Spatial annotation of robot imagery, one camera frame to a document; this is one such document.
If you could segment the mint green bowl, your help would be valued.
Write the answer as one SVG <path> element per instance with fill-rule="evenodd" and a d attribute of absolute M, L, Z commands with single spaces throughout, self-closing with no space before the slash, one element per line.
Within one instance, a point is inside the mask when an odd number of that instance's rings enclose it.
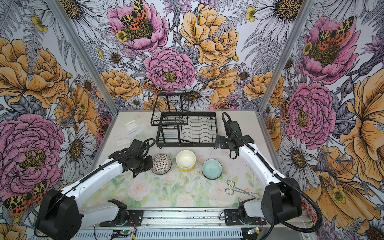
<path fill-rule="evenodd" d="M 214 159 L 206 160 L 202 165 L 202 174 L 208 180 L 218 179 L 223 172 L 221 163 Z"/>

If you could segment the black white patterned bowl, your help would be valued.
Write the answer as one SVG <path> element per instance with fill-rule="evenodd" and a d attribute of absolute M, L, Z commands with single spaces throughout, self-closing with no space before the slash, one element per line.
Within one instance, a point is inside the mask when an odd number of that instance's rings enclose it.
<path fill-rule="evenodd" d="M 153 166 L 151 171 L 155 175 L 164 175 L 166 174 L 172 167 L 172 160 L 169 156 L 164 154 L 159 154 L 153 157 Z"/>

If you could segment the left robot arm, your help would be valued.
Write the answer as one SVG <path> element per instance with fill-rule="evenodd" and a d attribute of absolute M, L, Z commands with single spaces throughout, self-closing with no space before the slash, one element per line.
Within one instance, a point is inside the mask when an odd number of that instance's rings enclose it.
<path fill-rule="evenodd" d="M 61 190 L 49 190 L 43 196 L 34 234 L 38 238 L 70 240 L 78 231 L 100 223 L 125 224 L 127 205 L 112 199 L 106 204 L 83 208 L 83 204 L 106 183 L 131 171 L 133 176 L 149 171 L 153 158 L 148 154 L 156 140 L 133 140 L 131 145 L 109 155 L 101 165 L 80 180 Z"/>

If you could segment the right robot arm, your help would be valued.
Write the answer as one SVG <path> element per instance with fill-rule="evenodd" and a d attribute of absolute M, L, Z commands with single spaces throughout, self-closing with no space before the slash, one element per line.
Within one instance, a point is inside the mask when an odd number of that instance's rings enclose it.
<path fill-rule="evenodd" d="M 230 154 L 235 153 L 230 156 L 233 160 L 240 158 L 246 161 L 264 187 L 262 194 L 254 194 L 251 200 L 239 204 L 242 221 L 261 218 L 275 226 L 301 216 L 301 195 L 284 180 L 295 187 L 298 186 L 297 182 L 285 178 L 265 159 L 254 140 L 242 135 L 238 122 L 227 120 L 224 126 L 226 134 L 216 137 L 216 147 L 228 149 Z"/>

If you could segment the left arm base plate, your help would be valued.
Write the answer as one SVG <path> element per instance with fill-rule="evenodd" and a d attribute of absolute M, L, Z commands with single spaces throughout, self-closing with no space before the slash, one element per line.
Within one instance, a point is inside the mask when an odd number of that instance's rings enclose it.
<path fill-rule="evenodd" d="M 102 222 L 100 227 L 140 227 L 142 225 L 143 210 L 119 211 L 114 220 Z"/>

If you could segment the cream white bowl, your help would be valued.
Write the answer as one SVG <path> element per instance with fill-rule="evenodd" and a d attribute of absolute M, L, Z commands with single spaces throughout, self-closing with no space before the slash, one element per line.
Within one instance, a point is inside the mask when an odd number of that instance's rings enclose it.
<path fill-rule="evenodd" d="M 177 154 L 176 163 L 180 170 L 190 171 L 195 167 L 196 155 L 189 150 L 183 150 Z"/>

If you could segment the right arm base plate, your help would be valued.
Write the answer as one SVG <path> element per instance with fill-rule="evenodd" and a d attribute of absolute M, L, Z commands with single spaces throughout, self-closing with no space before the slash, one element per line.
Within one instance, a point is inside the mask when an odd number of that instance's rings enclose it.
<path fill-rule="evenodd" d="M 260 217 L 249 217 L 245 211 L 241 209 L 225 209 L 223 217 L 226 226 L 264 226 L 267 224 L 265 219 Z"/>

